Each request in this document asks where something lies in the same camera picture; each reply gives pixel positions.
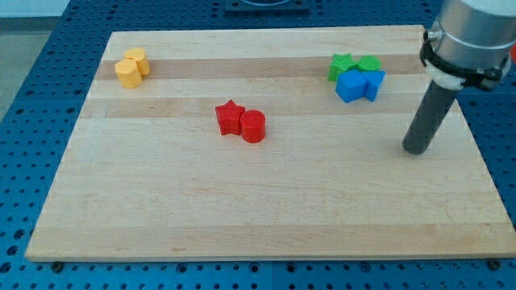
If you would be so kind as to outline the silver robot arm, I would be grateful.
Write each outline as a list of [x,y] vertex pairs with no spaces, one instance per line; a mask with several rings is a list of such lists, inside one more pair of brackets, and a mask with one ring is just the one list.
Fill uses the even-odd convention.
[[444,89],[490,91],[509,72],[514,45],[515,0],[446,0],[423,34],[420,60]]

